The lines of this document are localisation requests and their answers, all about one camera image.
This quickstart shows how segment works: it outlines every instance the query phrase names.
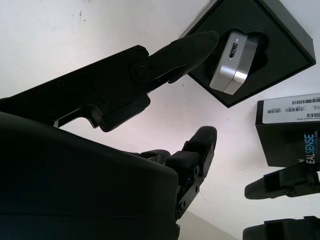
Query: joint screw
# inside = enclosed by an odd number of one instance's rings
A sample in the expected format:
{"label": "joint screw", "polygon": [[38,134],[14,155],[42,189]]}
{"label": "joint screw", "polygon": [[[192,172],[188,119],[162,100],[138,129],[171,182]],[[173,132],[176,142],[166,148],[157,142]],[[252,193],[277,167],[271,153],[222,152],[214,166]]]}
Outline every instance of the joint screw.
{"label": "joint screw", "polygon": [[145,66],[138,66],[136,73],[138,74],[139,78],[145,79],[149,75],[149,70]]}
{"label": "joint screw", "polygon": [[178,214],[182,215],[184,213],[184,208],[182,207],[182,204],[180,204],[180,207],[178,209]]}

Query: silver device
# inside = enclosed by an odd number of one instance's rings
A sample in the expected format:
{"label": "silver device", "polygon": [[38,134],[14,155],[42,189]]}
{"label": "silver device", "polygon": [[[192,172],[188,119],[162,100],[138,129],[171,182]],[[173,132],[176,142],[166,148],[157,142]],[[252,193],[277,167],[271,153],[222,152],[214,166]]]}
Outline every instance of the silver device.
{"label": "silver device", "polygon": [[210,88],[230,95],[235,94],[248,77],[258,43],[255,36],[232,31]]}

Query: realsense box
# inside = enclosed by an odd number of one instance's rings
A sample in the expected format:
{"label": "realsense box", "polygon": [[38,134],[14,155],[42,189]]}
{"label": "realsense box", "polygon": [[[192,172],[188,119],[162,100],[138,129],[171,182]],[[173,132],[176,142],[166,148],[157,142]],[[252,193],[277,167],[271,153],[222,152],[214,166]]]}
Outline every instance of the realsense box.
{"label": "realsense box", "polygon": [[259,101],[256,129],[269,166],[320,163],[320,94]]}

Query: white wall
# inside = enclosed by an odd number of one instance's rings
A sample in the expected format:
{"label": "white wall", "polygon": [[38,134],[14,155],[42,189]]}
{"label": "white wall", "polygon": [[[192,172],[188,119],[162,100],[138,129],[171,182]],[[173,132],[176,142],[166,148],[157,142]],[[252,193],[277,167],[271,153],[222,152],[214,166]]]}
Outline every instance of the white wall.
{"label": "white wall", "polygon": [[[320,2],[282,2],[314,38],[318,56]],[[0,98],[134,45],[154,53],[177,39],[206,3],[207,0],[1,0]],[[145,112],[110,133],[93,130],[83,119],[63,129],[121,150],[166,149],[174,153],[199,127],[215,126],[219,138],[214,162],[189,211],[215,226],[212,229],[240,239],[244,228],[265,220],[320,217],[318,195],[260,201],[244,197],[247,184],[276,170],[267,167],[256,133],[257,101],[319,93],[319,73],[316,65],[230,109],[185,76],[152,92],[151,106]]]}

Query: barcode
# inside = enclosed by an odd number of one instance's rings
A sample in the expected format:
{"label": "barcode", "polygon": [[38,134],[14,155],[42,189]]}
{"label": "barcode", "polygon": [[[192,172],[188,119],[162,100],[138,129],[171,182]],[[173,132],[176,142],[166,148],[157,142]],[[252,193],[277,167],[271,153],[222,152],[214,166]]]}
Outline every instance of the barcode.
{"label": "barcode", "polygon": [[268,114],[279,114],[279,113],[281,113],[281,108],[268,110]]}
{"label": "barcode", "polygon": [[320,118],[320,113],[308,113],[307,118]]}
{"label": "barcode", "polygon": [[286,113],[291,113],[291,112],[301,112],[304,111],[305,108],[304,107],[291,107],[291,108],[286,108],[285,112]]}
{"label": "barcode", "polygon": [[320,97],[319,97],[319,98],[315,98],[315,99],[292,101],[292,105],[297,105],[297,104],[312,104],[312,103],[320,103]]}

